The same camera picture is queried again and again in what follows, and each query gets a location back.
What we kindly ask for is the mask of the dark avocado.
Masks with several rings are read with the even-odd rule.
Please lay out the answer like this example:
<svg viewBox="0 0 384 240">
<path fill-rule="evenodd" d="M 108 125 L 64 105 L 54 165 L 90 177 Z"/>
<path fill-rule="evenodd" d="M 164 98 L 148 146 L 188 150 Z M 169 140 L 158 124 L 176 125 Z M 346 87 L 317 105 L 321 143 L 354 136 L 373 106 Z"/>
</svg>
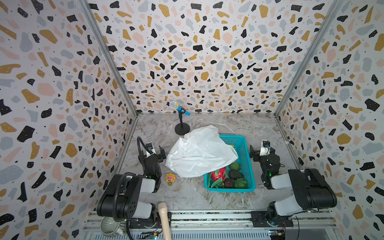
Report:
<svg viewBox="0 0 384 240">
<path fill-rule="evenodd" d="M 229 178 L 232 179 L 232 180 L 237 180 L 237 179 L 240 179 L 240 178 L 244 178 L 244 175 L 242 173 L 240 173 L 239 171 L 230 170 L 229 171 Z"/>
</svg>

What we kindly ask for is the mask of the white plastic bag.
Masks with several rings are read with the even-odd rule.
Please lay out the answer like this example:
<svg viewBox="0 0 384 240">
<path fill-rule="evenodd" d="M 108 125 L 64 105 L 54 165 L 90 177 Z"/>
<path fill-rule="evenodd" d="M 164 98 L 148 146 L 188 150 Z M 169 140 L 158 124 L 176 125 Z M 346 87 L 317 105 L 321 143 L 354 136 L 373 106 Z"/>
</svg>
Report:
<svg viewBox="0 0 384 240">
<path fill-rule="evenodd" d="M 238 158 L 235 148 L 220 138 L 219 129 L 209 125 L 180 137 L 167 156 L 166 166 L 181 178 L 195 178 L 226 167 Z"/>
</svg>

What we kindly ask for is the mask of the pink dragon fruit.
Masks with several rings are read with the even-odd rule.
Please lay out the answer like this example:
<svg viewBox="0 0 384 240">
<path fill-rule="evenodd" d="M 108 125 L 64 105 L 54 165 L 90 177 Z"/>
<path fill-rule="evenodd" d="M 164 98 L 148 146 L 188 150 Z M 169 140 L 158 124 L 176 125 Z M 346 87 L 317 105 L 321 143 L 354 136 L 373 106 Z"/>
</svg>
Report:
<svg viewBox="0 0 384 240">
<path fill-rule="evenodd" d="M 210 188 L 219 188 L 227 178 L 227 168 L 221 168 L 210 173 L 210 179 L 213 181 Z"/>
</svg>

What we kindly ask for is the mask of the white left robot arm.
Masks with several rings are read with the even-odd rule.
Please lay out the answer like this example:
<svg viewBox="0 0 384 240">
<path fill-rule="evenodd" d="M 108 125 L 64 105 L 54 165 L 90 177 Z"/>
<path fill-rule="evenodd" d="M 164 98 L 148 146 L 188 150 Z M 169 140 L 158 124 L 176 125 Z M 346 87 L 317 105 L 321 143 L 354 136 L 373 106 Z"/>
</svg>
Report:
<svg viewBox="0 0 384 240">
<path fill-rule="evenodd" d="M 100 217 L 111 217 L 116 222 L 138 221 L 142 225 L 157 222 L 154 204 L 139 201 L 140 194 L 156 193 L 161 185 L 160 163 L 166 159 L 165 150 L 159 147 L 157 153 L 151 143 L 144 144 L 137 138 L 138 159 L 144 173 L 115 174 L 103 193 L 96 211 Z"/>
</svg>

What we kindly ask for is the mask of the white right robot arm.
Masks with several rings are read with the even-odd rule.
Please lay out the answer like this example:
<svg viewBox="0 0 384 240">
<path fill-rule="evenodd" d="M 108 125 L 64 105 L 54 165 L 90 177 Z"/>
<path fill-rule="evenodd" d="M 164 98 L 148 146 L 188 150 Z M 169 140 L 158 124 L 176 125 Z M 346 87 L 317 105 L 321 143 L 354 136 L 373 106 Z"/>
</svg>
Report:
<svg viewBox="0 0 384 240">
<path fill-rule="evenodd" d="M 293 195 L 269 203 L 264 217 L 253 214 L 254 221 L 266 221 L 272 227 L 290 225 L 290 217 L 310 210 L 334 208 L 337 196 L 317 169 L 289 169 L 280 174 L 280 157 L 263 141 L 260 150 L 250 146 L 250 158 L 260 163 L 261 180 L 268 190 L 290 189 Z"/>
</svg>

